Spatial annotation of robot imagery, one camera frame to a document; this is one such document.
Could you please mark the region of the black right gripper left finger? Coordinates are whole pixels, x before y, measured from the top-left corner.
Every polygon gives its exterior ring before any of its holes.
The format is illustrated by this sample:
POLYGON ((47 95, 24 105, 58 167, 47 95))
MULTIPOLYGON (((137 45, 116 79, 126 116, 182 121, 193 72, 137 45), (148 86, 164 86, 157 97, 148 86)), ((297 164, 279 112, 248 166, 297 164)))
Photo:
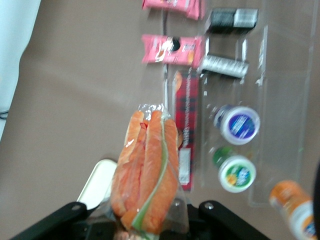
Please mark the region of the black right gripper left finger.
POLYGON ((68 228, 76 221, 84 219, 87 206, 81 202, 70 202, 29 228, 18 233, 11 240, 41 240, 49 234, 68 228))

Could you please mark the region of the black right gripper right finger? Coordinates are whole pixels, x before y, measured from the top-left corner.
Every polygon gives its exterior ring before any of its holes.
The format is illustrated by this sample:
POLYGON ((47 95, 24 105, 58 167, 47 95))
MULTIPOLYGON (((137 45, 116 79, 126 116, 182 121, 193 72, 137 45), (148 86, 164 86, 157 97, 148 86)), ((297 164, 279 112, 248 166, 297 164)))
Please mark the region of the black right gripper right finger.
POLYGON ((202 202, 199 217, 205 221, 212 240, 268 240, 269 238, 215 200, 202 202))

